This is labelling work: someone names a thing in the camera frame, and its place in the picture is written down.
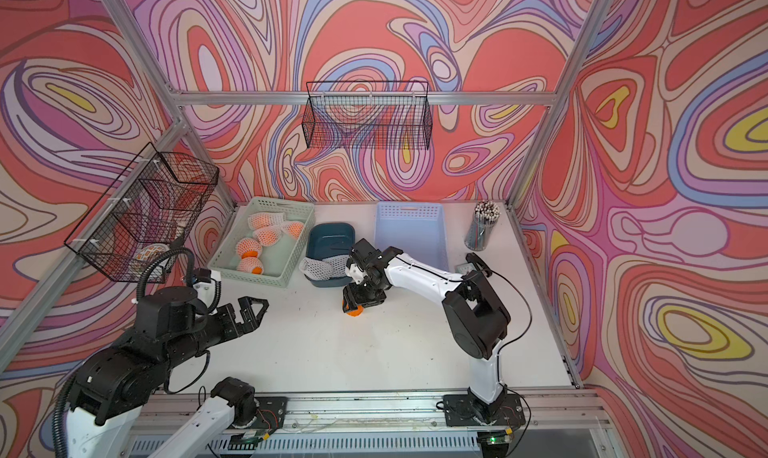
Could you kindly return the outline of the white foam net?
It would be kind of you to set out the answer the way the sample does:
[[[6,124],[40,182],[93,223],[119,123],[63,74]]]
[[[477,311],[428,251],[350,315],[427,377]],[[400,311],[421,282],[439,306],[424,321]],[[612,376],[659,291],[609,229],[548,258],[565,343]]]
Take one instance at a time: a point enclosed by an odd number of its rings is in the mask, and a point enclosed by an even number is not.
[[[348,255],[338,255],[325,258],[324,261],[331,266],[331,277],[340,278],[346,276]]]
[[[333,266],[324,260],[304,257],[299,264],[300,271],[312,281],[325,281],[334,277]]]

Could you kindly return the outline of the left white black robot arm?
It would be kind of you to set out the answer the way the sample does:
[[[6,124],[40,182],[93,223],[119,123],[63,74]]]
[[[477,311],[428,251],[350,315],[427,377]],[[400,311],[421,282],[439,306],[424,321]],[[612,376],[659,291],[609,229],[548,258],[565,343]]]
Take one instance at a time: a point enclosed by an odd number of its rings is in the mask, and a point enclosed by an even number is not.
[[[175,367],[209,358],[212,347],[255,331],[269,307],[266,299],[243,296],[238,299],[242,320],[237,321],[233,306],[220,306],[219,298],[218,286],[210,305],[190,286],[138,294],[134,325],[88,358],[60,392],[52,418],[55,455],[65,457],[74,449],[65,442],[67,412],[89,412],[94,424],[102,426],[138,410],[157,389],[169,386]]]

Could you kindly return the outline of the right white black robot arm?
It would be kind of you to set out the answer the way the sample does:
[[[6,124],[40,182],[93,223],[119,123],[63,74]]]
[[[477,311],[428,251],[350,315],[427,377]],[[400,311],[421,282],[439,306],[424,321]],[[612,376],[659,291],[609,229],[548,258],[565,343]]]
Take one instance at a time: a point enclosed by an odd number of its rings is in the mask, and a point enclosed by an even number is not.
[[[351,316],[382,304],[391,288],[408,290],[440,305],[454,341],[470,358],[465,395],[443,399],[448,416],[490,425],[502,410],[507,387],[500,378],[499,350],[511,315],[487,274],[463,275],[422,263],[397,247],[379,250],[367,240],[352,246],[345,265],[351,282],[343,288],[342,311]]]

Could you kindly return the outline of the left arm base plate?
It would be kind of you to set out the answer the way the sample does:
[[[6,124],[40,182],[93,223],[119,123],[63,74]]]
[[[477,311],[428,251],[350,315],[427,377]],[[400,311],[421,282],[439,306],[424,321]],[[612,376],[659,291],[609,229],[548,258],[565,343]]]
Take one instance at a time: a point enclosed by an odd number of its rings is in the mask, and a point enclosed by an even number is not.
[[[274,432],[284,426],[287,413],[286,396],[246,397],[235,404],[235,429]]]

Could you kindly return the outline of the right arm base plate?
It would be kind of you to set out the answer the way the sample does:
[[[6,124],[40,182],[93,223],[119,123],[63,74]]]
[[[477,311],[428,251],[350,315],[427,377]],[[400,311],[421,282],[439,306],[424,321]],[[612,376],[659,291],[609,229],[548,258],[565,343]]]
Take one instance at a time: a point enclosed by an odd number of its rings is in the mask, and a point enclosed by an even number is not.
[[[504,426],[517,429],[526,424],[525,408],[517,394],[502,393],[488,404],[471,393],[444,395],[436,403],[448,427]]]

